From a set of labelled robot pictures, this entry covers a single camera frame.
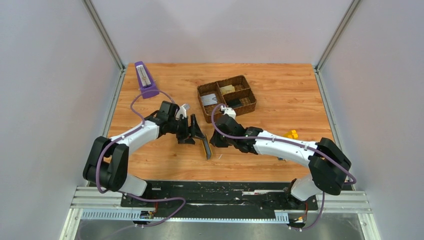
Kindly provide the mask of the black card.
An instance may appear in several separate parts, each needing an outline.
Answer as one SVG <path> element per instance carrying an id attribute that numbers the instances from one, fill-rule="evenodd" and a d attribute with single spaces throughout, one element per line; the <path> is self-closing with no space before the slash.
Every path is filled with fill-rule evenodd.
<path id="1" fill-rule="evenodd" d="M 233 108 L 233 109 L 240 108 L 240 107 L 243 106 L 243 103 L 239 98 L 228 100 L 226 103 L 227 103 L 228 107 Z"/>

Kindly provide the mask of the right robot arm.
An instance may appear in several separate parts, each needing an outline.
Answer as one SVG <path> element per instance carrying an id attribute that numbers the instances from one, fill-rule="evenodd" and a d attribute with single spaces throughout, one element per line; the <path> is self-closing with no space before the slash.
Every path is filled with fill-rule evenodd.
<path id="1" fill-rule="evenodd" d="M 338 196 L 351 168 L 350 160 L 329 138 L 301 141 L 272 134 L 258 127 L 243 127 L 224 114 L 212 120 L 214 133 L 210 144 L 217 148 L 236 148 L 242 153 L 274 156 L 309 169 L 309 174 L 292 181 L 285 195 L 286 204 L 298 209 L 316 194 Z"/>

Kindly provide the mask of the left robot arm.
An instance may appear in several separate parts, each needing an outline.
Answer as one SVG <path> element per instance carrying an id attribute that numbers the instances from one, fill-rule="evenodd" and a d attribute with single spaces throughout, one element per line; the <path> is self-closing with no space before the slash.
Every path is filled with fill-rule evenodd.
<path id="1" fill-rule="evenodd" d="M 101 193 L 112 191 L 131 194 L 140 206 L 149 206 L 153 201 L 153 193 L 147 189 L 148 183 L 128 173 L 132 153 L 166 134 L 173 134 L 178 144 L 194 145 L 196 140 L 201 140 L 206 158 L 212 156 L 207 137 L 202 133 L 195 114 L 187 115 L 188 108 L 187 104 L 179 106 L 163 101 L 158 110 L 132 129 L 111 138 L 97 137 L 84 166 L 83 178 L 96 184 Z"/>

